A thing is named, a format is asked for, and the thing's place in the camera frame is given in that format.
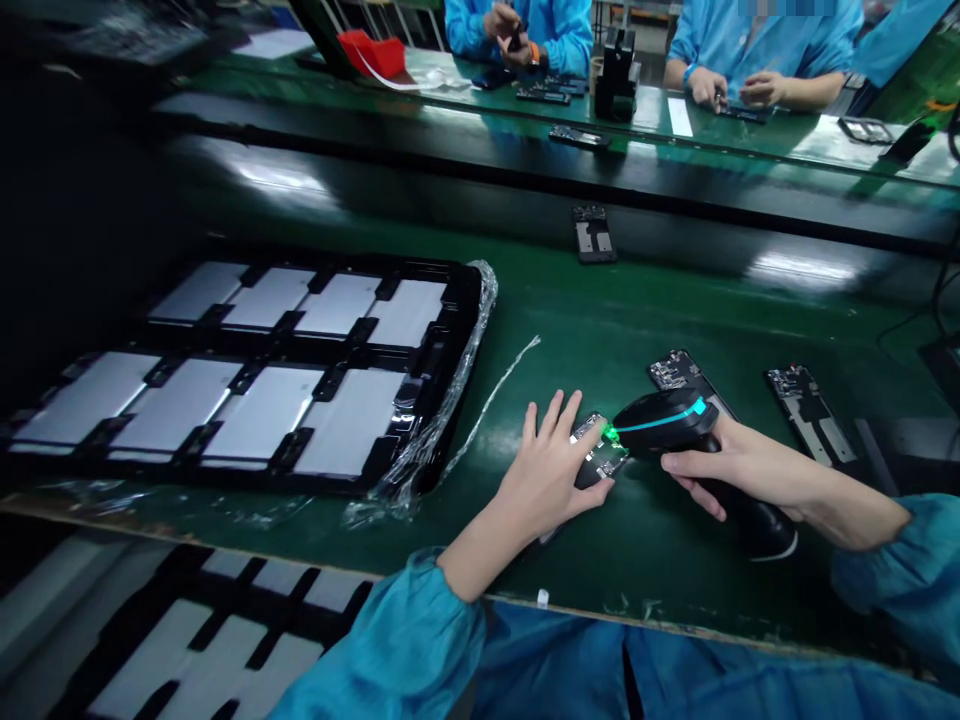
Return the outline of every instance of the left hand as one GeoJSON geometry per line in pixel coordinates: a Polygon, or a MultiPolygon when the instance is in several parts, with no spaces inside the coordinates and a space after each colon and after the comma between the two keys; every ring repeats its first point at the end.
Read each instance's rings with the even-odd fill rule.
{"type": "Polygon", "coordinates": [[[759,72],[746,79],[740,88],[740,100],[751,108],[765,108],[787,97],[788,78],[777,72],[759,72]]]}
{"type": "Polygon", "coordinates": [[[523,70],[530,61],[533,60],[533,51],[530,49],[530,40],[526,33],[520,33],[520,49],[516,52],[510,52],[511,38],[497,38],[500,45],[500,55],[503,57],[503,64],[507,70],[523,70]]]}
{"type": "Polygon", "coordinates": [[[520,451],[490,503],[508,514],[530,539],[603,505],[613,488],[613,478],[604,478],[587,490],[573,486],[584,457],[600,441],[606,427],[606,420],[601,418],[580,440],[570,442],[582,398],[579,390],[574,392],[561,414],[563,393],[557,390],[539,434],[537,406],[527,406],[520,451]]]}

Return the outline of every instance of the handheld barcode scanner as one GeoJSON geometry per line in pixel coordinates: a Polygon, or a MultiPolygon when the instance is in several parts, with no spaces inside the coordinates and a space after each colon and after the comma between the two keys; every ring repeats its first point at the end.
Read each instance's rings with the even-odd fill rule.
{"type": "MultiPolygon", "coordinates": [[[[720,441],[711,432],[719,417],[717,407],[705,402],[694,388],[664,390],[630,403],[613,419],[613,428],[606,434],[634,454],[651,450],[720,452],[720,441]]],[[[780,508],[720,480],[697,478],[697,482],[736,523],[740,546],[751,560],[779,560],[793,553],[797,529],[780,508]]]]}

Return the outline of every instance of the blue uniform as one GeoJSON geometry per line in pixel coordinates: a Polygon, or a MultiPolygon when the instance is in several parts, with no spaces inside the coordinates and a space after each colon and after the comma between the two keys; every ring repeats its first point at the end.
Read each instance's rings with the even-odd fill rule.
{"type": "Polygon", "coordinates": [[[860,41],[853,69],[883,87],[910,59],[954,0],[900,0],[860,41]]]}
{"type": "MultiPolygon", "coordinates": [[[[516,0],[513,9],[527,24],[527,36],[546,48],[550,71],[587,76],[593,33],[591,0],[516,0]]],[[[447,0],[447,42],[456,55],[500,62],[500,46],[487,39],[483,16],[490,0],[447,0]]]]}
{"type": "Polygon", "coordinates": [[[836,0],[831,16],[769,17],[747,47],[753,18],[739,14],[736,0],[684,0],[669,59],[723,75],[730,98],[748,77],[765,70],[799,78],[847,72],[863,25],[860,3],[836,0]]]}
{"type": "MultiPolygon", "coordinates": [[[[941,687],[960,691],[960,498],[903,498],[912,522],[866,553],[835,553],[833,584],[884,611],[941,687]]],[[[803,660],[619,623],[480,603],[413,555],[378,583],[350,633],[286,692],[273,720],[446,718],[476,677],[473,718],[627,717],[623,645],[644,714],[662,717],[960,718],[945,689],[862,660],[803,660]]]]}

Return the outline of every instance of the blue sleeve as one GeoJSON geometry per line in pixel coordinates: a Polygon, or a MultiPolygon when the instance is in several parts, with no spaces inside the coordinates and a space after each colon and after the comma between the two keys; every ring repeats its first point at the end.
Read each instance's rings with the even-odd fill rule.
{"type": "Polygon", "coordinates": [[[670,43],[667,60],[683,60],[687,65],[695,63],[700,55],[699,23],[701,10],[696,0],[683,3],[683,11],[677,21],[677,33],[670,43]]]}
{"type": "Polygon", "coordinates": [[[500,56],[500,49],[487,39],[483,29],[483,13],[472,12],[468,0],[446,0],[447,42],[454,55],[476,60],[500,56]]]}
{"type": "Polygon", "coordinates": [[[593,51],[591,7],[591,0],[555,0],[553,17],[557,39],[543,43],[550,58],[550,72],[587,77],[593,51]]]}
{"type": "Polygon", "coordinates": [[[898,502],[913,514],[911,523],[877,550],[836,553],[833,585],[855,611],[889,615],[942,685],[960,693],[960,498],[898,502]]]}
{"type": "Polygon", "coordinates": [[[860,41],[853,69],[884,87],[910,59],[953,0],[900,0],[860,41]]]}
{"type": "Polygon", "coordinates": [[[421,550],[377,583],[353,629],[284,693],[272,720],[446,717],[480,664],[486,621],[421,550]]]}
{"type": "Polygon", "coordinates": [[[837,11],[825,18],[803,54],[799,78],[815,78],[853,67],[853,43],[863,26],[861,0],[837,0],[837,11]]]}

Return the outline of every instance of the circuit board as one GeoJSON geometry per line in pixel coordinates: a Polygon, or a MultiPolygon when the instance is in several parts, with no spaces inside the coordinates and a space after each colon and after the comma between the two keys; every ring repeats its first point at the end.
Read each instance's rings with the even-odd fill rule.
{"type": "MultiPolygon", "coordinates": [[[[598,412],[592,412],[587,419],[580,423],[570,435],[570,444],[577,442],[593,425],[601,420],[603,416],[598,412]]],[[[630,451],[617,442],[606,437],[601,437],[596,447],[587,453],[580,469],[577,471],[577,478],[574,480],[574,487],[580,490],[586,490],[593,487],[605,477],[613,477],[623,467],[623,464],[630,457],[630,451]]],[[[560,528],[555,528],[548,533],[541,535],[534,543],[534,546],[543,547],[553,536],[557,534],[560,528]]]]}
{"type": "Polygon", "coordinates": [[[694,387],[704,400],[715,405],[720,412],[734,420],[738,419],[686,350],[671,350],[669,355],[648,367],[647,374],[660,390],[694,387]]]}
{"type": "Polygon", "coordinates": [[[765,375],[810,457],[832,468],[857,459],[820,386],[803,365],[768,370],[765,375]]]}

